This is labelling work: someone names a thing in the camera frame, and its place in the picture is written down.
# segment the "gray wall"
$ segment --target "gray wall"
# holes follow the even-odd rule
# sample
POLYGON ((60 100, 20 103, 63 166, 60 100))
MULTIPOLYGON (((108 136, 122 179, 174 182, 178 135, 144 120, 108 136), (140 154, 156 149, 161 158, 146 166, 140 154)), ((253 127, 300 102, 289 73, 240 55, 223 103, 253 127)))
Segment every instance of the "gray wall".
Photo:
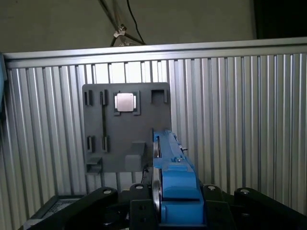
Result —
MULTIPOLYGON (((107 0, 113 10, 112 0, 107 0)), ((120 21, 137 36, 125 0, 120 21)), ((148 44, 253 38, 250 0, 130 0, 148 44)), ((1 0, 0 52, 109 46, 114 29, 98 0, 1 0)))

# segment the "metal rod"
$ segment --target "metal rod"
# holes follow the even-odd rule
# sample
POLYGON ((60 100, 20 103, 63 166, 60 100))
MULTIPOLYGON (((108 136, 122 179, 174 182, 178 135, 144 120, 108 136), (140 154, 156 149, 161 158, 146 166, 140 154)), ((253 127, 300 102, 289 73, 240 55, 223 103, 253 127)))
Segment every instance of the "metal rod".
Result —
POLYGON ((142 45, 145 45, 145 44, 146 44, 146 43, 142 42, 141 40, 139 40, 139 39, 137 39, 137 38, 135 38, 135 37, 131 36, 131 35, 130 35, 130 34, 128 34, 128 33, 125 33, 125 36, 126 36, 127 38, 129 38, 129 39, 131 39, 131 40, 133 40, 133 41, 137 42, 137 43, 142 44, 142 45))
POLYGON ((100 5, 101 5, 102 9, 105 11, 106 16, 109 18, 109 20, 110 20, 112 26, 114 27, 114 29, 115 29, 116 31, 118 31, 118 25, 116 24, 116 22, 115 22, 113 16, 111 15, 110 10, 109 10, 109 8, 108 8, 108 6, 107 6, 105 0, 98 0, 98 1, 99 1, 100 5))

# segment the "black mount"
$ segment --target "black mount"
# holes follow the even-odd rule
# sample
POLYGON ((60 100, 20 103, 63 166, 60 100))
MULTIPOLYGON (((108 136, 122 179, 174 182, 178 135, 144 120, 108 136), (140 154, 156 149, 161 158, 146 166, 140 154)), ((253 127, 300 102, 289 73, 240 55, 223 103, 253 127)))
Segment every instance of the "black mount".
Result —
POLYGON ((208 226, 162 225, 158 221, 146 173, 144 178, 142 184, 134 184, 130 190, 121 193, 109 187, 99 188, 30 229, 307 229, 306 216, 254 189, 239 188, 230 195, 215 185, 201 185, 208 226))

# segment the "corrugated metal panel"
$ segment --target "corrugated metal panel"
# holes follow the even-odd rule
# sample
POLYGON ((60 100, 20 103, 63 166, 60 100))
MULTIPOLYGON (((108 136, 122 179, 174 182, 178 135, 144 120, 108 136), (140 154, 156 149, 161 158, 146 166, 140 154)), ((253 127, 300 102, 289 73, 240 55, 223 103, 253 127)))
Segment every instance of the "corrugated metal panel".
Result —
POLYGON ((84 175, 86 83, 169 82, 172 129, 204 183, 229 193, 252 187, 306 214, 307 57, 296 49, 92 64, 84 57, 85 65, 71 58, 68 66, 52 67, 40 59, 29 66, 8 63, 0 228, 18 228, 54 194, 84 194, 102 185, 122 190, 141 180, 140 172, 84 175))

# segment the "black cable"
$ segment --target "black cable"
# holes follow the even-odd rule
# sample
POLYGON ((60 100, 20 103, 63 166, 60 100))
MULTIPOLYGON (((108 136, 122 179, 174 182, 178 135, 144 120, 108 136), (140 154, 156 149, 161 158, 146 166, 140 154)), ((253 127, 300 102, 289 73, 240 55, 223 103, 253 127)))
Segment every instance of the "black cable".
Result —
POLYGON ((137 22, 136 22, 136 20, 135 20, 135 18, 134 18, 134 16, 133 16, 133 13, 132 13, 132 11, 131 11, 129 0, 127 0, 127 5, 128 5, 129 12, 130 12, 130 14, 131 14, 131 17, 132 17, 132 19, 133 19, 133 21, 134 21, 136 32, 138 32, 138 35, 140 36, 140 39, 141 39, 142 42, 144 43, 144 40, 143 40, 143 38, 142 38, 142 36, 141 36, 141 34, 140 34, 140 31, 139 31, 139 29, 138 29, 138 24, 137 24, 137 22))

